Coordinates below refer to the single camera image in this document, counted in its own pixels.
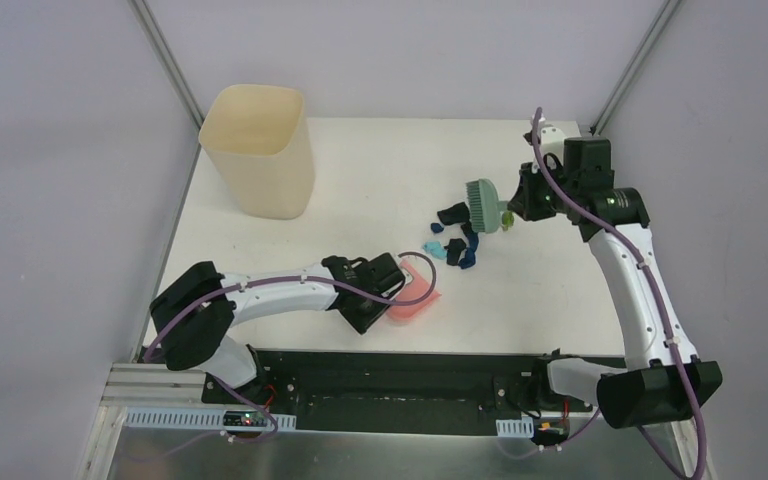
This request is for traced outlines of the pink plastic dustpan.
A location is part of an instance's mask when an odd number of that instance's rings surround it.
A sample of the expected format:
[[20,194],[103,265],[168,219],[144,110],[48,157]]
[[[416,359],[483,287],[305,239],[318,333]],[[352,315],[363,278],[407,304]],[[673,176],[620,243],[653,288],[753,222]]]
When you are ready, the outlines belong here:
[[410,302],[407,306],[391,306],[385,313],[388,321],[396,325],[407,325],[419,318],[440,298],[441,294],[431,286],[431,276],[417,268],[411,260],[402,260],[399,264],[405,274],[406,285],[396,295],[395,300]]

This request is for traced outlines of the green hand brush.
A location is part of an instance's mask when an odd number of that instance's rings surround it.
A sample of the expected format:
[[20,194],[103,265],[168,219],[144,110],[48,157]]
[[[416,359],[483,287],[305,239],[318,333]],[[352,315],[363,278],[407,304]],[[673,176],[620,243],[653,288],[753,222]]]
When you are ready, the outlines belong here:
[[508,210],[507,202],[500,199],[493,182],[480,178],[467,182],[465,188],[470,210],[469,221],[473,230],[477,233],[492,234],[501,229],[501,214]]

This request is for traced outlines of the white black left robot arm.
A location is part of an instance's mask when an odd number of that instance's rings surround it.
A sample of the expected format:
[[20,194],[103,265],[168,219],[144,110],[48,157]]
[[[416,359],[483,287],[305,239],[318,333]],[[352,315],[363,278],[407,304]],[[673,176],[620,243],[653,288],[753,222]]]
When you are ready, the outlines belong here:
[[296,270],[257,275],[219,272],[211,261],[192,265],[150,304],[157,332],[150,360],[170,371],[201,370],[226,384],[241,404],[257,402],[264,370],[232,328],[294,311],[336,311],[364,334],[392,305],[406,277],[395,258],[329,256]]

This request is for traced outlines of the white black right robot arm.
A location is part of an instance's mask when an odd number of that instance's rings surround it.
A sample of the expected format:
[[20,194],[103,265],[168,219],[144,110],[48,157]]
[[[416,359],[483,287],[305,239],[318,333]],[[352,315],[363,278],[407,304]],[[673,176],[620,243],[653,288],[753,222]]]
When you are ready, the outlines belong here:
[[566,397],[601,410],[615,429],[692,420],[722,385],[715,361],[704,361],[670,303],[654,254],[650,217],[641,194],[617,188],[611,144],[602,137],[566,138],[556,155],[525,134],[534,159],[520,169],[509,209],[526,221],[566,216],[597,260],[619,320],[622,368],[558,350],[543,357],[527,384],[543,410]]

